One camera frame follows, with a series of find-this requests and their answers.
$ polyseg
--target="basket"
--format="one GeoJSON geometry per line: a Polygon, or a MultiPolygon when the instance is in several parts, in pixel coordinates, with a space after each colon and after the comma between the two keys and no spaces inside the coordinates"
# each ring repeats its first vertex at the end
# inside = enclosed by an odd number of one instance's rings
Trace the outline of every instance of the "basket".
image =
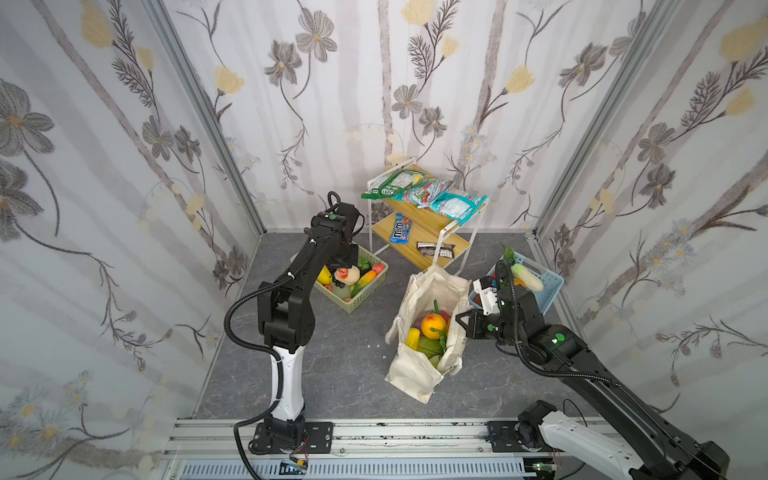
{"type": "Polygon", "coordinates": [[[320,292],[323,293],[323,295],[327,296],[332,302],[334,302],[336,305],[340,306],[342,310],[344,310],[347,313],[352,313],[355,311],[355,308],[357,308],[360,303],[363,303],[366,301],[366,298],[370,296],[371,293],[373,293],[374,290],[379,288],[379,286],[384,283],[384,278],[386,277],[386,271],[389,270],[389,265],[387,265],[386,262],[378,258],[373,253],[370,253],[368,250],[362,248],[362,245],[358,245],[358,257],[364,258],[368,260],[371,265],[374,263],[381,263],[384,266],[384,270],[381,271],[378,275],[376,275],[376,278],[373,279],[371,283],[363,287],[360,292],[355,295],[352,298],[352,301],[347,303],[344,300],[340,299],[338,296],[334,295],[328,289],[323,287],[323,285],[315,280],[315,288],[318,289],[320,292]]]}
{"type": "MultiPolygon", "coordinates": [[[[525,265],[525,261],[528,260],[520,253],[515,252],[515,263],[520,263],[521,265],[525,265]]],[[[496,271],[496,265],[491,267],[491,269],[488,271],[488,275],[493,275],[496,271]]],[[[547,269],[547,271],[544,273],[544,275],[541,275],[536,270],[531,270],[531,273],[533,273],[535,276],[541,280],[541,282],[544,284],[544,289],[541,292],[533,292],[533,295],[536,297],[536,303],[538,304],[538,309],[541,311],[541,314],[545,314],[547,310],[549,310],[549,307],[552,306],[552,303],[554,302],[554,298],[558,295],[558,292],[560,291],[560,288],[563,286],[563,283],[565,283],[565,280],[562,276],[557,275],[555,272],[553,272],[550,269],[547,269]]]]}

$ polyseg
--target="floral wallpaper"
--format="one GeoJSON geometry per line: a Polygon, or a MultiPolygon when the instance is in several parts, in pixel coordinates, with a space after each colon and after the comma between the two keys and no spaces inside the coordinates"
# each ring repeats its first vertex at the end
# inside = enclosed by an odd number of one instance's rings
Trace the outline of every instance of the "floral wallpaper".
{"type": "Polygon", "coordinates": [[[0,52],[3,474],[158,478],[257,237],[141,4],[5,2],[0,52]]]}
{"type": "Polygon", "coordinates": [[[532,228],[653,6],[164,3],[273,229],[328,190],[367,210],[367,180],[408,158],[489,195],[484,227],[532,228]]]}
{"type": "Polygon", "coordinates": [[[767,102],[765,3],[682,2],[540,235],[594,350],[729,478],[766,467],[767,102]]]}

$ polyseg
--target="green plastic basket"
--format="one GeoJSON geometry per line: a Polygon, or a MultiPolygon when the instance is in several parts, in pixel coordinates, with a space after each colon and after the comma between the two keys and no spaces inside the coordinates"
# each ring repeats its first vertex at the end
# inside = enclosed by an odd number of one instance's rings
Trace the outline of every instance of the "green plastic basket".
{"type": "Polygon", "coordinates": [[[376,277],[373,279],[371,283],[363,287],[362,290],[360,290],[360,293],[355,295],[352,298],[351,302],[345,302],[344,300],[340,299],[338,296],[334,295],[332,292],[328,291],[327,288],[325,288],[320,282],[315,281],[315,288],[318,289],[320,292],[323,293],[323,295],[327,296],[332,302],[334,302],[336,305],[340,306],[342,310],[344,310],[347,313],[352,313],[355,311],[355,308],[357,308],[360,303],[363,303],[366,301],[366,298],[368,298],[371,293],[373,293],[374,290],[379,288],[379,286],[384,283],[384,279],[386,278],[386,271],[389,270],[389,265],[382,259],[378,258],[373,253],[370,253],[368,250],[362,248],[362,245],[358,245],[358,257],[364,258],[368,260],[371,265],[375,263],[381,263],[384,266],[384,270],[381,271],[376,277]]]}

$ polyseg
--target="orange fruit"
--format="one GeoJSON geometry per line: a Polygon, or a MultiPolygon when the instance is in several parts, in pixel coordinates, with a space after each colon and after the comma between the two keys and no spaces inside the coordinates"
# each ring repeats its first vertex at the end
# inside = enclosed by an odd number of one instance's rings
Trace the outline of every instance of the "orange fruit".
{"type": "Polygon", "coordinates": [[[437,340],[440,338],[440,332],[445,332],[445,319],[439,313],[430,313],[422,321],[422,333],[428,339],[437,340]]]}

